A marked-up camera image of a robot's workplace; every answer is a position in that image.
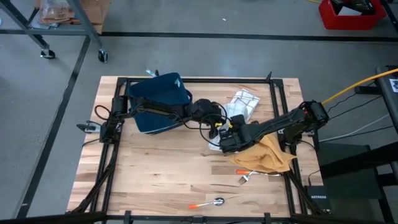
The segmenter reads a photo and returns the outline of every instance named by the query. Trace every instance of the concrete floor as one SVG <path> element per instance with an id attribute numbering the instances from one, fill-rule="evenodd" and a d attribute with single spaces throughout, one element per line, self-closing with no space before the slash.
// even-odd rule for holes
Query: concrete floor
<path id="1" fill-rule="evenodd" d="M 13 2 L 29 16 L 32 6 L 23 0 Z M 111 5 L 105 30 L 396 36 L 387 19 L 371 31 L 325 30 L 317 7 L 318 4 L 304 0 L 118 0 Z M 3 20 L 0 29 L 16 27 L 1 11 L 0 18 Z M 0 127 L 3 146 L 0 149 L 0 219 L 16 214 L 83 39 L 45 36 L 57 59 L 44 60 L 38 57 L 40 49 L 28 37 L 0 35 L 0 102 L 3 105 L 0 115 L 4 120 Z M 102 40 L 109 61 L 99 63 L 98 48 L 90 44 L 29 216 L 65 211 L 84 138 L 84 133 L 75 125 L 90 117 L 103 75 L 146 76 L 147 68 L 159 69 L 161 73 L 179 72 L 183 76 L 264 77 L 273 71 L 274 77 L 299 78 L 306 100 L 323 100 L 374 75 L 375 67 L 398 61 L 397 44 L 142 37 L 102 37 Z M 356 96 L 331 114 L 372 97 Z M 328 123 L 320 130 L 320 138 L 349 133 L 385 114 L 382 100 L 375 101 Z M 367 130 L 388 125 L 391 125 L 389 118 Z M 378 147 L 394 141 L 395 131 L 387 129 L 336 142 Z M 398 190 L 390 187 L 387 193 L 391 206 L 398 210 Z M 358 216 L 380 218 L 372 206 Z"/>

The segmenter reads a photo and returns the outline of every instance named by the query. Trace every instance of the red container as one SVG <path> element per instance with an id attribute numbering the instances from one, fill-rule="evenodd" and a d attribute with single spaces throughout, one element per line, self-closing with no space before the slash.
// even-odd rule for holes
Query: red container
<path id="1" fill-rule="evenodd" d="M 323 0 L 319 5 L 319 12 L 326 29 L 336 30 L 369 30 L 386 16 L 379 0 L 370 0 L 375 15 L 371 16 L 337 16 L 330 0 Z"/>

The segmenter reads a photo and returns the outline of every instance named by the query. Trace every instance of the butcher block tabletop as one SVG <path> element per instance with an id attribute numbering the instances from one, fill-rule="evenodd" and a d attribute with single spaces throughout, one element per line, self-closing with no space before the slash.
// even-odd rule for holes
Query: butcher block tabletop
<path id="1" fill-rule="evenodd" d="M 117 79 L 101 77 L 94 106 L 111 108 Z M 303 101 L 299 80 L 283 78 L 283 81 L 287 105 L 292 110 Z M 186 82 L 184 85 L 193 94 L 194 102 L 207 98 L 222 105 L 229 103 L 237 91 L 245 89 L 260 98 L 251 121 L 262 122 L 274 117 L 267 84 Z M 282 104 L 279 91 L 276 92 L 281 114 Z M 107 117 L 105 110 L 98 111 Z M 103 122 L 94 111 L 90 120 Z M 193 121 L 187 124 L 198 127 Z M 85 142 L 97 138 L 98 134 L 87 134 Z M 303 140 L 313 144 L 312 138 L 304 137 Z M 103 144 L 98 141 L 83 147 L 68 210 L 77 207 L 94 186 L 102 147 Z M 220 154 L 204 156 L 208 153 L 208 143 L 201 138 L 198 130 L 180 126 L 148 135 L 138 131 L 134 119 L 126 119 L 108 215 L 124 215 L 124 211 L 130 210 L 134 215 L 263 217 L 265 212 L 269 212 L 272 217 L 290 216 L 283 177 L 254 175 L 249 182 L 239 185 L 241 175 L 235 174 L 239 167 Z M 297 146 L 297 154 L 303 184 L 307 184 L 308 175 L 319 170 L 317 156 L 312 146 L 305 143 Z M 320 173 L 311 175 L 311 181 L 313 185 L 322 185 Z M 296 212 L 300 212 L 298 194 L 293 184 L 292 190 Z M 104 187 L 99 193 L 97 210 L 101 208 L 103 194 Z M 226 199 L 222 206 L 188 209 L 190 204 L 211 202 L 217 197 Z"/>

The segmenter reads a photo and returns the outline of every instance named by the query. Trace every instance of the tan cloth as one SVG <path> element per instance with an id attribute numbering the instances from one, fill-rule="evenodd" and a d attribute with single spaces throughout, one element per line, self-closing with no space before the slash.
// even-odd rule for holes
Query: tan cloth
<path id="1" fill-rule="evenodd" d="M 289 162 L 296 156 L 282 152 L 273 134 L 261 139 L 259 144 L 232 155 L 229 160 L 238 166 L 261 172 L 285 172 L 290 170 Z"/>

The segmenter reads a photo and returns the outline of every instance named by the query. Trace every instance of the caster wheel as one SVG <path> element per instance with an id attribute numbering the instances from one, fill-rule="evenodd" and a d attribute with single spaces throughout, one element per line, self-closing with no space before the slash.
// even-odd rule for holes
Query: caster wheel
<path id="1" fill-rule="evenodd" d="M 47 55 L 44 50 L 41 51 L 40 57 L 46 58 L 46 59 L 54 59 L 55 58 L 55 53 L 52 50 L 49 50 L 49 54 Z"/>
<path id="2" fill-rule="evenodd" d="M 106 61 L 108 60 L 108 53 L 104 50 L 99 50 L 98 51 L 98 60 L 100 62 L 106 63 Z"/>

